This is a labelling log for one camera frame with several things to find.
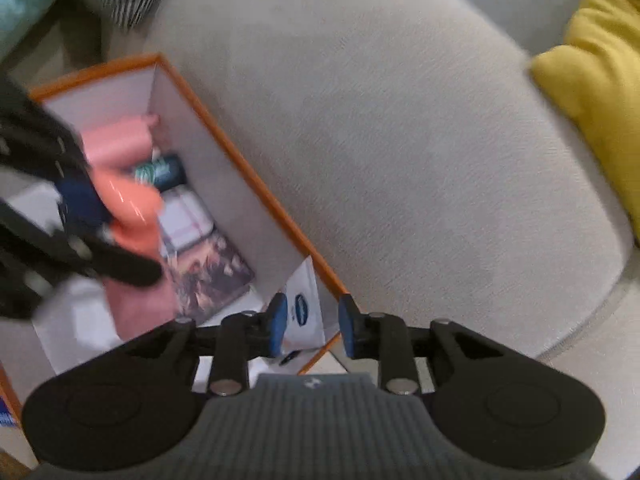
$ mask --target pink bottle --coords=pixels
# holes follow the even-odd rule
[[[158,214],[162,198],[155,188],[109,170],[94,168],[92,183],[114,221],[114,241],[129,251],[156,258],[159,255]],[[102,281],[118,336],[133,339],[172,320],[179,305],[168,268],[155,285],[138,288],[109,278]]]

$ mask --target yellow blanket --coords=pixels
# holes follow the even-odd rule
[[[582,131],[640,238],[640,0],[581,0],[536,83]]]

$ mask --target yellow cushion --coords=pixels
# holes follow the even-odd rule
[[[531,74],[578,125],[640,238],[640,0],[582,0]]]

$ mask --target blue oval logo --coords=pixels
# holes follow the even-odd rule
[[[296,296],[296,321],[300,326],[305,326],[309,320],[309,306],[302,294]]]

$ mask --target gray ribbed panel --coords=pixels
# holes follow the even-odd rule
[[[313,381],[321,381],[314,389]],[[450,479],[602,480],[586,467],[519,473],[487,466],[447,442],[415,397],[368,376],[266,376],[209,402],[175,448],[127,470],[70,473],[44,465],[29,480]]]

